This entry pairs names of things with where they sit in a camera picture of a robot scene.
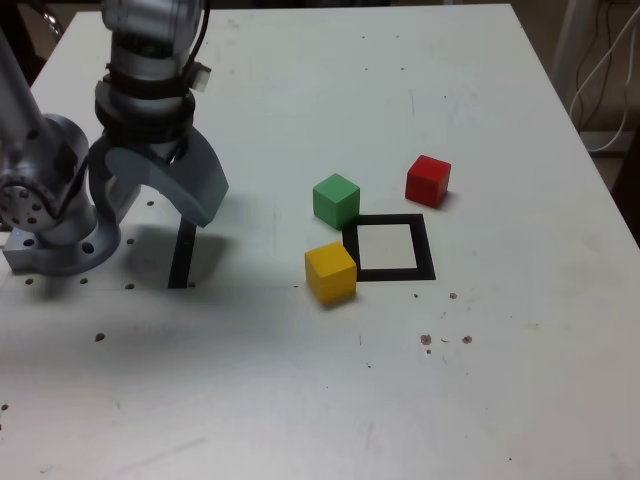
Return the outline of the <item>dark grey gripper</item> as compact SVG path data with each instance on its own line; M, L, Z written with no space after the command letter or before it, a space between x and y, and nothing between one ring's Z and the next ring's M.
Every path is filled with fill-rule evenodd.
M229 188L218 156L193 127L181 140L138 150L112 149L109 138L101 135L87 160L94 205L113 225L122 222L140 194L140 185L145 185L163 195L191 223L206 227Z

